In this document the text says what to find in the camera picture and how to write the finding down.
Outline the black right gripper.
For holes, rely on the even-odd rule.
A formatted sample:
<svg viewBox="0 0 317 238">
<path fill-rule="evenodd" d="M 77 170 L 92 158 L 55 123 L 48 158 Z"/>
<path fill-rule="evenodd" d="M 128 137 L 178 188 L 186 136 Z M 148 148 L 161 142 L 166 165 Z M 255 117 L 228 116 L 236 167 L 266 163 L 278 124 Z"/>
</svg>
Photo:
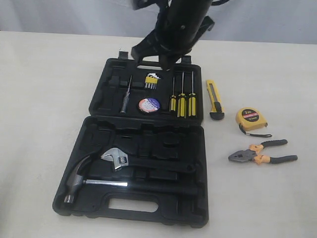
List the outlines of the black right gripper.
<svg viewBox="0 0 317 238">
<path fill-rule="evenodd" d="M 213 27 L 214 21 L 205 14 L 161 12 L 154 30 L 132 47 L 131 56 L 136 63 L 158 56 L 162 70 L 169 71 Z"/>
</svg>

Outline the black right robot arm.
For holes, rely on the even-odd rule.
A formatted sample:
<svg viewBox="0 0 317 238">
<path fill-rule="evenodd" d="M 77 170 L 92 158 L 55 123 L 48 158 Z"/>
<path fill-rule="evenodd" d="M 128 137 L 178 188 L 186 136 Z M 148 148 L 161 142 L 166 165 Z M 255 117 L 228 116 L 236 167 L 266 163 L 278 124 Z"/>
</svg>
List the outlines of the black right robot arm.
<svg viewBox="0 0 317 238">
<path fill-rule="evenodd" d="M 203 34 L 210 31 L 214 21 L 208 16 L 211 6 L 226 0 L 133 0 L 134 10 L 156 4 L 159 13 L 154 29 L 131 49 L 132 58 L 140 63 L 144 58 L 157 56 L 163 70 L 190 53 Z"/>
</svg>

